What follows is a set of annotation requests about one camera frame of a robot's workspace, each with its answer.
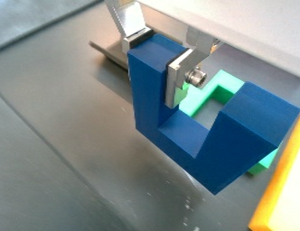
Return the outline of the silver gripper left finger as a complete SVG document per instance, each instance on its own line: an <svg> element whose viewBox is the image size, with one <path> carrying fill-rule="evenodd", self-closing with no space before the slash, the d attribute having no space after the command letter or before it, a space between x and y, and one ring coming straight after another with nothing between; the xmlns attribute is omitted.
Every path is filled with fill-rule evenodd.
<svg viewBox="0 0 300 231"><path fill-rule="evenodd" d="M136 0L105 0L121 34L122 51L128 52L154 35L144 20L141 4Z"/></svg>

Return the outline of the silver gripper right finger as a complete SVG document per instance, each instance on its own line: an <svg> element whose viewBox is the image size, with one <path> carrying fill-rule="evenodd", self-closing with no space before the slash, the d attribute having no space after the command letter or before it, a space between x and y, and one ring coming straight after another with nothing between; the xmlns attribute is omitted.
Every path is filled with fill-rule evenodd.
<svg viewBox="0 0 300 231"><path fill-rule="evenodd" d="M188 28L186 44L189 48L174 58L168 65L168 85L165 103L174 108L188 95L185 84L201 87L207 81L207 73L201 70L201 62L216 50L220 39Z"/></svg>

